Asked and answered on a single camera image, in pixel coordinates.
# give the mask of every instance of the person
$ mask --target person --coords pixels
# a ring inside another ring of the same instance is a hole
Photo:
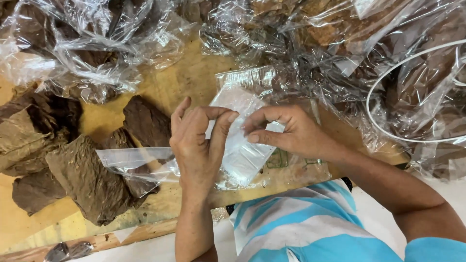
[[[170,145],[181,177],[182,206],[175,236],[178,262],[217,261],[208,194],[219,173],[230,124],[238,112],[196,107],[186,98],[171,116]],[[205,131],[216,120],[211,139]],[[286,125],[283,133],[266,123]],[[337,165],[388,209],[408,242],[405,261],[466,261],[466,227],[448,202],[414,176],[329,137],[298,106],[263,107],[244,122],[251,143],[276,146]],[[237,204],[230,216],[237,261],[402,261],[364,230],[355,202],[340,180]]]

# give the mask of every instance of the hand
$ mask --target hand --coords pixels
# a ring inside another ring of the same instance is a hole
[[[266,131],[267,123],[285,124],[283,133]],[[340,146],[299,106],[266,106],[252,113],[243,124],[250,143],[273,145],[308,159],[328,160]]]
[[[196,107],[188,112],[191,99],[185,98],[171,115],[170,146],[180,169],[183,195],[205,200],[222,163],[231,123],[239,113],[223,107]],[[209,120],[215,120],[211,139],[206,140]]]

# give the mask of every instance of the fingernail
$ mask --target fingernail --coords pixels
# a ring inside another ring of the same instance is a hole
[[[247,141],[249,143],[257,143],[257,142],[259,142],[259,136],[258,135],[249,135],[247,137]]]
[[[234,112],[230,115],[228,118],[228,122],[233,123],[233,121],[239,116],[240,114],[238,112]]]

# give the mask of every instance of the right hand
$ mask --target right hand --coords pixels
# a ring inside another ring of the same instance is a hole
[[[267,123],[286,125],[283,133],[265,130]],[[265,106],[252,113],[243,124],[250,143],[276,146],[308,159],[329,160],[341,147],[299,106]]]

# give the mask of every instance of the left hand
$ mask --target left hand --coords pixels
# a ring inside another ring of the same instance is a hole
[[[190,105],[187,97],[171,115],[170,146],[180,169],[183,195],[205,200],[219,173],[228,130],[239,113],[224,107],[198,106],[184,116]],[[207,140],[209,120],[216,122]]]

